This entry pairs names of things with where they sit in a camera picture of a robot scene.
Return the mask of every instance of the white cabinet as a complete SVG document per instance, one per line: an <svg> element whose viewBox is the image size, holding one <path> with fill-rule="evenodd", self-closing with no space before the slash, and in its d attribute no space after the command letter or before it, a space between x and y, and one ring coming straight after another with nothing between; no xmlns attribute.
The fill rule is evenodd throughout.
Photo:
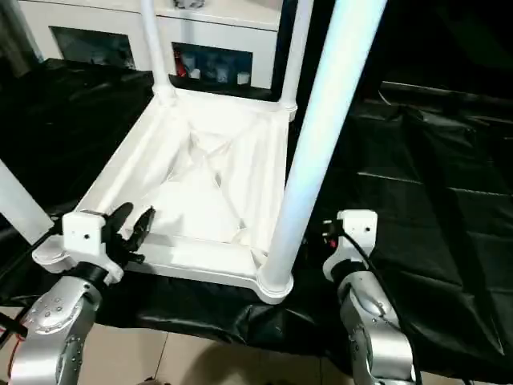
<svg viewBox="0 0 513 385"><path fill-rule="evenodd" d="M139 0L19 3L44 59L151 70ZM168 73L176 75L179 60L172 44L185 43L217 52L219 57L231 55L244 58L244 62L248 57L251 86L270 88L281 3L282 0L206 0L199 9L179 10L172 0L156 0Z"/></svg>

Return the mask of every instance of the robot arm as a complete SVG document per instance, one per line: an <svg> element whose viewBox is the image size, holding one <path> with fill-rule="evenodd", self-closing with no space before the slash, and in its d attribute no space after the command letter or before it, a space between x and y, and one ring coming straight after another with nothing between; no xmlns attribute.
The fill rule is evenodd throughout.
<svg viewBox="0 0 513 385"><path fill-rule="evenodd" d="M376 241L378 216L369 210L346 210L324 237L338 237L335 253L323 270L337 284L340 316L349 334L354 382L357 385L416 383L413 351L398 316L378 279L369 270L368 255Z"/></svg>
<svg viewBox="0 0 513 385"><path fill-rule="evenodd" d="M122 205L111 216L73 212L63 217L64 247L79 261L29 310L28 334L14 357L12 385L71 385L79 379L83 346L108 285L118 282L155 215L149 209L125 241L118 231L132 210Z"/></svg>

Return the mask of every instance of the black plastic sheet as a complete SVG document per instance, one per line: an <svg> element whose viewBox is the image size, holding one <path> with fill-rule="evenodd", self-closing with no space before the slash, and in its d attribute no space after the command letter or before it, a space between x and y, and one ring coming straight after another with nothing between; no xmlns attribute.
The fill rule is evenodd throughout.
<svg viewBox="0 0 513 385"><path fill-rule="evenodd" d="M71 209L151 98L147 73L51 60L0 94L0 159L49 212ZM513 380L513 131L382 103L343 129L294 267L293 292L268 306L250 290L127 273L98 322L330 357L350 372L335 288L321 273L323 219L378 212L372 258L421 370ZM297 130L291 130L293 148ZM0 225L0 302L30 305L59 278L16 258Z"/></svg>

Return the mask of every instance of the white fabric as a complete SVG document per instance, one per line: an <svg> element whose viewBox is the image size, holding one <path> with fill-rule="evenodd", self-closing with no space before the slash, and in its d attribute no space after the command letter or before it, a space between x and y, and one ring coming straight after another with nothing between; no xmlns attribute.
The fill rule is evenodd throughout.
<svg viewBox="0 0 513 385"><path fill-rule="evenodd" d="M127 228L153 206L154 234L267 251L285 187L288 126L284 111L180 98L130 180L138 198Z"/></svg>

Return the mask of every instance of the red object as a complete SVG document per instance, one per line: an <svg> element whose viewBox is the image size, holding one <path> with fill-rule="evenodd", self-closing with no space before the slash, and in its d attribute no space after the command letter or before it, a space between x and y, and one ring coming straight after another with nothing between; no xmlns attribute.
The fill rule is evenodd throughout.
<svg viewBox="0 0 513 385"><path fill-rule="evenodd" d="M18 337L18 339L16 341L16 345L14 345L14 349L13 349L12 353L10 354L9 364L7 366L7 376L9 379L10 379L10 371L13 368L14 355L16 355L16 350L18 349L19 344L22 343L22 341L23 341L22 339L20 339L20 337L17 334L16 334L16 336Z"/></svg>
<svg viewBox="0 0 513 385"><path fill-rule="evenodd" d="M182 55L180 52L175 52L176 75L180 78L187 78L187 70L182 63Z"/></svg>

